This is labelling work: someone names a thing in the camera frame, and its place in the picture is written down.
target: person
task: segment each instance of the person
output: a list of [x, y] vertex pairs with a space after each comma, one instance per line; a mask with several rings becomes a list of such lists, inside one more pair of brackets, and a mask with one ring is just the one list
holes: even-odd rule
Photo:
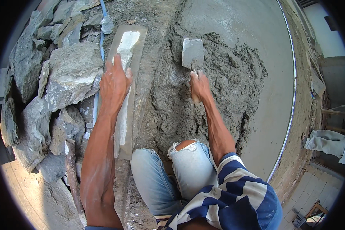
[[345, 164], [345, 135], [331, 130], [312, 130], [308, 138], [303, 135], [302, 145], [308, 150], [317, 150], [334, 155]]
[[[100, 82], [102, 105], [81, 172], [86, 230], [123, 229], [114, 209], [113, 135], [132, 72], [128, 68], [124, 73], [119, 54], [114, 65], [106, 62], [106, 68]], [[132, 154], [135, 184], [158, 229], [277, 229], [282, 209], [274, 189], [250, 173], [236, 155], [207, 77], [202, 71], [192, 71], [190, 77], [192, 96], [206, 110], [213, 162], [207, 146], [194, 139], [174, 143], [168, 151], [176, 179], [166, 174], [154, 150], [138, 149]]]

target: rock pile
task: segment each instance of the rock pile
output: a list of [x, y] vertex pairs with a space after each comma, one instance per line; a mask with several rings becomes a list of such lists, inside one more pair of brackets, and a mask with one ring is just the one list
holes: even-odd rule
[[65, 175], [66, 138], [75, 140], [81, 168], [80, 146], [93, 127], [74, 106], [99, 90], [103, 73], [103, 15], [79, 11], [87, 4], [47, 1], [41, 12], [32, 12], [9, 57], [2, 139], [28, 173], [37, 168], [48, 182]]

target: striped shirt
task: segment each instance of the striped shirt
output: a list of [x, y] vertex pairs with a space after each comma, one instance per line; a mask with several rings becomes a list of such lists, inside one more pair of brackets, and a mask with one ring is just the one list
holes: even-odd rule
[[226, 154], [217, 169], [219, 186], [205, 186], [163, 230], [194, 218], [206, 218], [218, 229], [277, 229], [282, 218], [279, 199], [273, 188], [250, 173], [235, 153]]

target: plastering trowel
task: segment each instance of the plastering trowel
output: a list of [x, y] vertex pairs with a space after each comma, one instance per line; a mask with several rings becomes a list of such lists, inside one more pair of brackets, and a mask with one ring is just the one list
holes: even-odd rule
[[[183, 38], [183, 54], [181, 64], [184, 67], [187, 67], [189, 70], [193, 70], [196, 73], [196, 70], [203, 69], [203, 42], [201, 39], [194, 38]], [[200, 100], [196, 95], [192, 95], [194, 103], [199, 103]]]
[[[139, 64], [142, 58], [147, 28], [138, 25], [121, 25], [116, 31], [113, 43], [110, 46], [106, 61], [114, 63], [114, 55], [120, 53], [124, 71], [132, 69], [133, 82], [129, 93], [125, 97], [118, 114], [114, 135], [115, 158], [131, 160], [133, 151], [133, 109], [135, 98], [135, 83], [138, 79]], [[97, 109], [101, 108], [100, 97]]]

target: light blue jeans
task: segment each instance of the light blue jeans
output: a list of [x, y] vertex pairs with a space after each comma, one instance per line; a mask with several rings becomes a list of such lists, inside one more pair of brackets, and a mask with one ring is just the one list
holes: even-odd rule
[[157, 220], [180, 210], [204, 186], [218, 186], [207, 146], [197, 141], [176, 151], [178, 144], [174, 143], [168, 151], [177, 184], [166, 174], [154, 150], [138, 149], [132, 155], [131, 169], [135, 185]]

